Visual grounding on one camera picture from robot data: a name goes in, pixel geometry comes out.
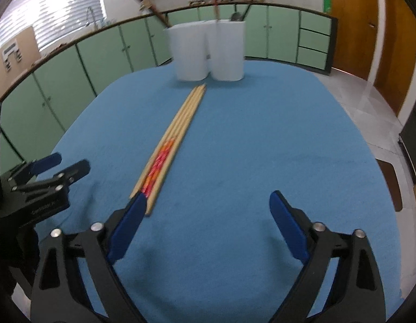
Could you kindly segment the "brown wooden chair seat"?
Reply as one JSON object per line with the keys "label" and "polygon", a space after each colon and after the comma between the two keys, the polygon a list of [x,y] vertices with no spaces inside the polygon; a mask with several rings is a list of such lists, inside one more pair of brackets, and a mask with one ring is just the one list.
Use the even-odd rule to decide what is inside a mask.
{"label": "brown wooden chair seat", "polygon": [[395,169],[389,162],[379,159],[376,159],[376,161],[380,170],[382,171],[384,180],[386,181],[387,187],[389,189],[395,212],[400,212],[404,206]]}

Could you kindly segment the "white double utensil holder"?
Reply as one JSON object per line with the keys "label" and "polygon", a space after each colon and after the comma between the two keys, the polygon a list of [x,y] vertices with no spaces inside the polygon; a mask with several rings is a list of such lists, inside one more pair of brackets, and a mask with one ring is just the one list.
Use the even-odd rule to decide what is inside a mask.
{"label": "white double utensil holder", "polygon": [[243,79],[245,26],[244,21],[205,20],[167,28],[176,78],[185,82]]}

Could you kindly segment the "window blinds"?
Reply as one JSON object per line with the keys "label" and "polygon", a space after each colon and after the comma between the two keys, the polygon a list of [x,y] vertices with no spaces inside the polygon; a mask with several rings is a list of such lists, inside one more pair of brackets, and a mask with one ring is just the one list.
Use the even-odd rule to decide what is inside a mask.
{"label": "window blinds", "polygon": [[12,0],[0,18],[0,47],[31,26],[40,49],[86,27],[86,9],[94,9],[97,26],[106,18],[103,0]]}

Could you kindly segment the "green lower kitchen cabinets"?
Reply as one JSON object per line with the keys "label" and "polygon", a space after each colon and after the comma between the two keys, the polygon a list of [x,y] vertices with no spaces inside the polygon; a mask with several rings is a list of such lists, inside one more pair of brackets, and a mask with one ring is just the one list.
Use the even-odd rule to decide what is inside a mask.
{"label": "green lower kitchen cabinets", "polygon": [[[247,4],[219,5],[228,19]],[[169,23],[212,20],[214,7],[166,12]],[[281,4],[253,4],[245,18],[245,56],[329,74],[338,20]],[[163,24],[154,15],[131,18],[58,47],[24,72],[0,97],[0,170],[44,157],[108,85],[126,74],[171,60]]]}

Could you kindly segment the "chrome sink faucet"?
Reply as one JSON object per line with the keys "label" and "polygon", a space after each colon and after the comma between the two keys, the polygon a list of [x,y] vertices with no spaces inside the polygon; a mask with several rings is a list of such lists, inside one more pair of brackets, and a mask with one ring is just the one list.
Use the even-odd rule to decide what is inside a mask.
{"label": "chrome sink faucet", "polygon": [[91,26],[94,31],[98,30],[95,12],[91,6],[86,9],[86,27],[88,26]]}

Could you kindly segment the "blue table cloth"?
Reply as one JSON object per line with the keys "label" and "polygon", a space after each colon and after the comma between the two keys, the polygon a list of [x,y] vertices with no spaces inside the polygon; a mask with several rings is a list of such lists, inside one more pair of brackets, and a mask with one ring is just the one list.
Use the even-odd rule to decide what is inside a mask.
{"label": "blue table cloth", "polygon": [[[267,322],[302,264],[271,216],[278,190],[330,230],[366,232],[388,314],[401,304],[396,216],[377,161],[313,73],[248,61],[238,82],[207,90],[161,188],[115,270],[149,322]],[[128,202],[166,128],[193,89],[172,65],[105,88],[55,147],[62,166],[90,162],[70,207],[40,238],[105,221]]]}

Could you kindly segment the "cardboard box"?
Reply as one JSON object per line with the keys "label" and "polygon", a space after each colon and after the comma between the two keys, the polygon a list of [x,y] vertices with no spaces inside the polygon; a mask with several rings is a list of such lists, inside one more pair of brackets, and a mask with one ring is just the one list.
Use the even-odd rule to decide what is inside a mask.
{"label": "cardboard box", "polygon": [[0,49],[0,97],[40,59],[41,54],[31,26],[5,43]]}

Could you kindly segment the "wooden door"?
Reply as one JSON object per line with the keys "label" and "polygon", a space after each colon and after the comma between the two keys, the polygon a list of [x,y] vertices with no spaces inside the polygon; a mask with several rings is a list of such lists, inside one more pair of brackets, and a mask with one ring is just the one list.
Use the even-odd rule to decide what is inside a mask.
{"label": "wooden door", "polygon": [[416,64],[416,17],[405,0],[384,2],[384,42],[374,86],[398,114]]}
{"label": "wooden door", "polygon": [[374,57],[378,0],[331,0],[338,20],[333,66],[367,80]]}

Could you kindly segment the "black oven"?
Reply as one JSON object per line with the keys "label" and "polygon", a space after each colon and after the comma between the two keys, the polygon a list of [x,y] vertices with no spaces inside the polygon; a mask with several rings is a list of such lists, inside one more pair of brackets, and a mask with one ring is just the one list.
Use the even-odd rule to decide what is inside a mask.
{"label": "black oven", "polygon": [[408,158],[412,180],[416,184],[416,109],[412,110],[406,124],[399,134],[399,141]]}

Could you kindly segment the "plain wooden chopstick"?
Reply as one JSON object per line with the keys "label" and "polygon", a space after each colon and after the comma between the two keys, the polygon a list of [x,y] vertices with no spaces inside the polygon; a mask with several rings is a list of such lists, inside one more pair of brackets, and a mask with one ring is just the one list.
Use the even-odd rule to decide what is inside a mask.
{"label": "plain wooden chopstick", "polygon": [[178,119],[181,118],[181,116],[184,113],[184,110],[186,109],[187,105],[190,103],[190,100],[193,98],[193,96],[197,93],[197,88],[198,86],[194,87],[190,94],[188,95],[188,97],[185,99],[184,103],[181,105],[179,111],[175,114],[174,119],[172,119],[169,127],[166,129],[166,132],[164,133],[164,135],[162,136],[162,138],[160,139],[160,141],[158,142],[158,145],[155,147],[154,152],[151,154],[150,158],[148,159],[146,166],[144,167],[140,177],[138,178],[138,181],[136,182],[131,194],[130,194],[130,198],[132,198],[143,186],[146,177],[148,176],[148,173],[156,159],[156,157],[158,156],[161,148],[164,145],[164,142],[167,141],[169,139],[169,136],[171,135],[171,132],[174,130]]}
{"label": "plain wooden chopstick", "polygon": [[144,183],[143,192],[146,195],[146,216],[150,216],[154,210],[155,203],[160,194],[161,188],[166,180],[166,176],[173,165],[177,152],[184,141],[184,137],[191,125],[191,122],[202,102],[204,94],[207,90],[205,84],[199,85],[197,93],[190,100],[184,110],[183,115],[171,132],[169,139],[164,142],[158,156],[154,161],[154,165],[149,172],[149,181]]}

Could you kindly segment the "dark brown chopstick in holder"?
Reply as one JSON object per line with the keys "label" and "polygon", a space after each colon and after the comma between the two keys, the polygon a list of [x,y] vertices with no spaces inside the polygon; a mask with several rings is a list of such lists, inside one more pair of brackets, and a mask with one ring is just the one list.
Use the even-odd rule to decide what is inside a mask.
{"label": "dark brown chopstick in holder", "polygon": [[167,17],[160,12],[160,10],[155,6],[150,0],[138,0],[143,7],[148,9],[167,29],[171,28],[172,25],[169,23]]}

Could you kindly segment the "green bottle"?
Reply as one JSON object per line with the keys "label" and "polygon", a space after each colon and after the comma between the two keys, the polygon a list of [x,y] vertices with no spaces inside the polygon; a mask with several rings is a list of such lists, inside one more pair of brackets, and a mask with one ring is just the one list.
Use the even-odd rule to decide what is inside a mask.
{"label": "green bottle", "polygon": [[331,14],[332,2],[331,0],[323,0],[323,12],[325,14]]}

